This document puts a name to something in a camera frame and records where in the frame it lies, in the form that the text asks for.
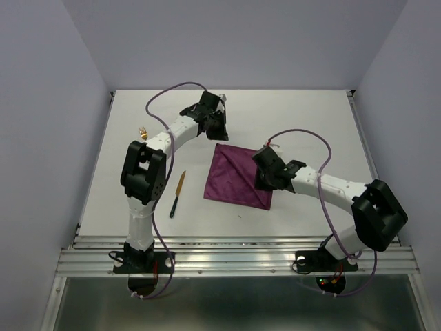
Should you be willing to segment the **purple cloth napkin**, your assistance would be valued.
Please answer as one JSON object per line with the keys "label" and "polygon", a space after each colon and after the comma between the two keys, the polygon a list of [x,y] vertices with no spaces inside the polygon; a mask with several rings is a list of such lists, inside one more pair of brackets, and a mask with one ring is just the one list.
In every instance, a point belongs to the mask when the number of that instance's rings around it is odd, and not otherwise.
{"label": "purple cloth napkin", "polygon": [[203,197],[212,201],[270,210],[272,192],[257,190],[255,150],[216,144]]}

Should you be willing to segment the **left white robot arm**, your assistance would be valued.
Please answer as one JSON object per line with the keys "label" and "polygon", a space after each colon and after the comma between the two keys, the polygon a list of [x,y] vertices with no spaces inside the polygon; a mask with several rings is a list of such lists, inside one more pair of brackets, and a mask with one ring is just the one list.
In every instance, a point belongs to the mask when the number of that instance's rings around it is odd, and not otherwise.
{"label": "left white robot arm", "polygon": [[205,134],[209,140],[227,141],[226,96],[204,91],[197,103],[179,113],[165,130],[127,148],[121,185],[129,205],[129,230],[123,251],[111,253],[116,274],[152,273],[156,265],[165,273],[165,252],[154,251],[154,206],[167,185],[167,166],[174,153],[188,141]]}

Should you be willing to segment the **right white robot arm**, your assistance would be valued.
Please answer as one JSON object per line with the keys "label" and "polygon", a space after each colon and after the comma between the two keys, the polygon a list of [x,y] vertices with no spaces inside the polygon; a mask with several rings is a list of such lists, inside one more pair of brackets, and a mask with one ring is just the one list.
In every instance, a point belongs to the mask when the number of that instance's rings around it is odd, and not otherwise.
{"label": "right white robot arm", "polygon": [[321,206],[331,204],[353,217],[353,225],[331,234],[317,250],[297,251],[294,265],[299,273],[331,272],[341,267],[356,271],[350,264],[355,254],[369,248],[384,252],[408,221],[391,188],[379,179],[371,183],[346,181],[320,174],[306,163],[285,163],[270,146],[252,156],[257,171],[257,190],[285,190],[317,198]]}

